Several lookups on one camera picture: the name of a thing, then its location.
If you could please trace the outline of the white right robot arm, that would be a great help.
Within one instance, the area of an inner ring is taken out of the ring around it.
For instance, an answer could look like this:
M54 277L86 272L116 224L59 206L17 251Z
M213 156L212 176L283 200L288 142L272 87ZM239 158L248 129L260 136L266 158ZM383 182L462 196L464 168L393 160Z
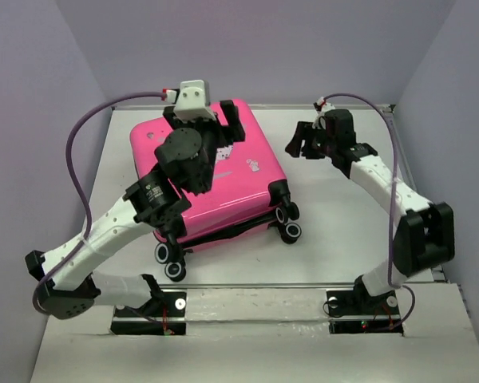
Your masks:
M300 121L285 151L294 158L328 158L347 179L367 192L389 216L387 258L354 282L349 302L362 313L424 270L455 256L453 209L419 195L389 169L368 143L360 143L347 109L329 109L314 121Z

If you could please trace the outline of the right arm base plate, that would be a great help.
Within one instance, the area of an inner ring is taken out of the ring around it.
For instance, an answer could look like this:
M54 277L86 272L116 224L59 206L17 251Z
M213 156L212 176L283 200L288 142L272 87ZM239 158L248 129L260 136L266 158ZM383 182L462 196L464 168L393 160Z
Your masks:
M401 314L393 291L362 306L353 299L353 290L328 290L323 313L329 332L339 334L404 334Z

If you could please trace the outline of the pink hard-shell suitcase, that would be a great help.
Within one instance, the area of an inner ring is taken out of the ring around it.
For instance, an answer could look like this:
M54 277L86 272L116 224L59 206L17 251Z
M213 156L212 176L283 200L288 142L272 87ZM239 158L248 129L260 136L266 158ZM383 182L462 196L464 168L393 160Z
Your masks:
M244 142L220 148L212 190L194 196L185 192L192 207L184 212L187 235L178 239L183 257L174 263L168 256L174 246L166 244L159 233L154 255L164 265L164 273L173 282L186 276L184 256L219 243L276 227L283 242L293 244L302 235L299 208L291 201L287 177L247 102L233 99L239 120L246 133ZM172 131L168 122L159 117L137 124L129 134L138 178L145 176L156 164L154 151Z

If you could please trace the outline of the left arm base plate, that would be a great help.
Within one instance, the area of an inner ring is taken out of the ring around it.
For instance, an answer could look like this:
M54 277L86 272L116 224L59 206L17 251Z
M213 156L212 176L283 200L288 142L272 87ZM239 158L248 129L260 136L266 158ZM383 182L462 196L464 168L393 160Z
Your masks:
M187 303L186 290L166 290L164 302L154 307L115 307L110 332L132 336L184 336Z

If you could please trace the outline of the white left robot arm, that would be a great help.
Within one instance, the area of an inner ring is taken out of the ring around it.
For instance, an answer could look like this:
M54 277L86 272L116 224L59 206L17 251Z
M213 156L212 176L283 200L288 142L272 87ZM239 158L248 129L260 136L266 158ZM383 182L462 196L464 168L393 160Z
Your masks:
M164 304L164 291L153 275L121 277L96 269L155 230L175 244L183 234L182 215L191 207L187 195L211 191L218 149L245 139L233 101L220 102L226 120L221 124L208 102L185 105L177 98L164 109L163 117L172 131L156 149L156 165L102 217L93 220L73 167L72 146L83 124L107 106L101 104L86 113L74 125L65 147L69 175L85 209L82 232L50 251L31 251L25 257L29 273L38 281L32 297L34 309L61 320L75 318L92 306L156 313Z

